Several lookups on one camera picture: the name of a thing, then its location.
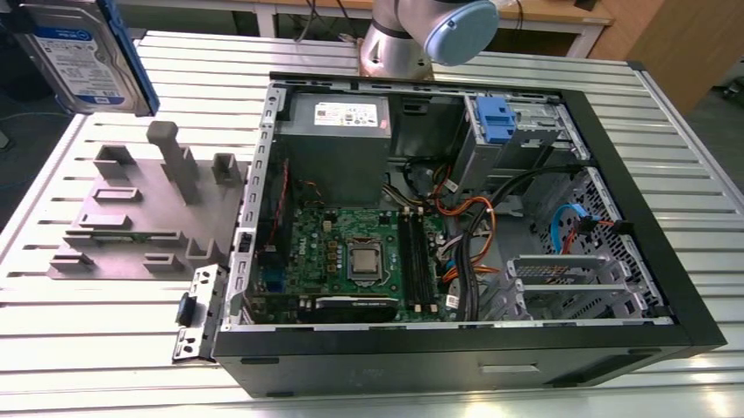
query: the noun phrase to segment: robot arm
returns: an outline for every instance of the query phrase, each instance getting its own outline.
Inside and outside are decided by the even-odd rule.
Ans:
[[[363,75],[424,78],[432,62],[466,63],[497,33],[489,0],[377,0],[363,40]]]

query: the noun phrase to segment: floor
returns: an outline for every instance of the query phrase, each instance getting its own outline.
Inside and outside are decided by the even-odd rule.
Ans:
[[[711,91],[687,116],[687,122],[744,191],[744,104],[724,100],[719,91]]]
[[[36,178],[71,117],[52,96],[16,102],[0,90],[0,132],[11,140],[0,149],[0,230]]]
[[[66,130],[70,117],[62,112],[52,97],[19,103],[0,91],[0,131],[13,143],[11,149],[0,150],[0,229]],[[711,91],[687,120],[744,190],[744,105],[723,100],[721,93]]]

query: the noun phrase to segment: blue hard drive label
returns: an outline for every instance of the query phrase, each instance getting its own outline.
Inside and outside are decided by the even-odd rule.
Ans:
[[[124,102],[112,71],[102,62],[91,32],[80,29],[36,28],[39,47],[72,94],[94,105]]]

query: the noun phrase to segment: wooden cabinet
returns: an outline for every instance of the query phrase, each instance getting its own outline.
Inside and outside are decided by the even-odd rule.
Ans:
[[[615,16],[589,57],[641,61],[689,112],[744,55],[744,1],[603,0]]]

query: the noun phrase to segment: power supply label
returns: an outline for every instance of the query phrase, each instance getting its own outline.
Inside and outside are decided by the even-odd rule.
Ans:
[[[377,127],[377,105],[361,103],[315,104],[315,125]]]
[[[95,105],[120,105],[122,89],[112,71],[96,57],[98,43],[91,32],[39,27],[34,36],[72,94]]]

